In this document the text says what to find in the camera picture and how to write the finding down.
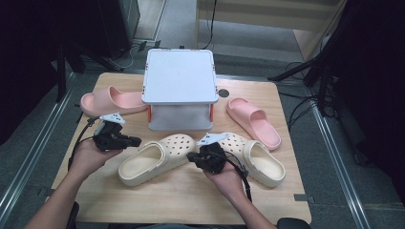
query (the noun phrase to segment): white storage box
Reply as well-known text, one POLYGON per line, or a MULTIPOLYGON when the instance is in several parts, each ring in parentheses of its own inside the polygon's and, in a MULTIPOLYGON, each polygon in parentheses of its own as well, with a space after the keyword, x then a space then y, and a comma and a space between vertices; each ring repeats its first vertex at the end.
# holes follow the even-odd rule
POLYGON ((210 130, 218 101, 211 51, 153 49, 148 52, 142 100, 154 131, 210 130))

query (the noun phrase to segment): pink slide sandal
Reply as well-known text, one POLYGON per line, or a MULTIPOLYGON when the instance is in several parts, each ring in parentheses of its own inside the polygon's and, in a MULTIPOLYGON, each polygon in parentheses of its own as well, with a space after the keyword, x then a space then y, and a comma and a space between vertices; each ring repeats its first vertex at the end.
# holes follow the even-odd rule
POLYGON ((279 134, 260 108, 243 98, 233 98, 226 104, 226 111, 253 139, 261 141, 269 150, 280 146, 279 134))
POLYGON ((142 92, 122 93, 114 87, 108 87, 84 94, 80 100, 80 108, 90 116, 138 113, 147 108, 141 96, 142 92))

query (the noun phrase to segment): footwear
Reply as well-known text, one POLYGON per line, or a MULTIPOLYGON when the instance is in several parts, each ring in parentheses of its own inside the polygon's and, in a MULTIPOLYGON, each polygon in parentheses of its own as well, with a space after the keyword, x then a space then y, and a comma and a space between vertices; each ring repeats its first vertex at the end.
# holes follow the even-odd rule
POLYGON ((281 138, 268 122, 265 111, 243 98, 229 100, 226 111, 253 139, 261 141, 269 150, 280 146, 281 138))
POLYGON ((283 164, 270 154, 262 142, 229 133, 228 138, 218 143, 245 165, 252 178, 265 186, 277 187, 285 178, 286 169, 283 164))
POLYGON ((90 116, 137 113, 147 108, 141 96, 142 92, 122 93, 115 87, 108 87, 84 94, 80 100, 80 108, 90 116))
POLYGON ((177 134, 160 141, 150 141, 118 169, 119 178, 128 186, 136 186, 188 162, 187 154, 196 152, 196 141, 189 135, 177 134))

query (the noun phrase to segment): person's left arm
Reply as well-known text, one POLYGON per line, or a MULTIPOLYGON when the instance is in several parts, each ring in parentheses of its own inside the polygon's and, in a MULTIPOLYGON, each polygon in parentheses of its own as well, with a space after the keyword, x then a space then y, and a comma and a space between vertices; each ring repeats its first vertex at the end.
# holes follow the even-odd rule
POLYGON ((68 174, 25 228, 66 228, 83 181, 108 159, 121 152, 122 150, 101 152, 92 140, 81 142, 68 174))

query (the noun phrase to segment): black tripod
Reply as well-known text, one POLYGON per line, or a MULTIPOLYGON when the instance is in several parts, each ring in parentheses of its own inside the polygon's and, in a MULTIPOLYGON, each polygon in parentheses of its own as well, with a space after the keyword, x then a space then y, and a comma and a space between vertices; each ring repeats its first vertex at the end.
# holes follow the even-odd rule
POLYGON ((299 73, 307 68, 310 68, 307 75, 304 78, 304 85, 307 87, 312 87, 315 82, 320 78, 319 94, 317 107, 322 116, 325 116, 325 101, 326 93, 328 87, 328 80, 330 78, 330 65, 332 59, 335 57, 335 54, 338 50, 340 38, 342 37, 347 26, 352 21, 353 17, 358 12, 360 8, 358 1, 348 0, 346 6, 343 10, 342 17, 337 25, 336 30, 331 35, 328 43, 325 45, 322 51, 319 52, 315 57, 309 60, 306 63, 303 63, 285 73, 274 77, 268 77, 269 81, 281 81, 290 76, 293 76, 296 73, 299 73))

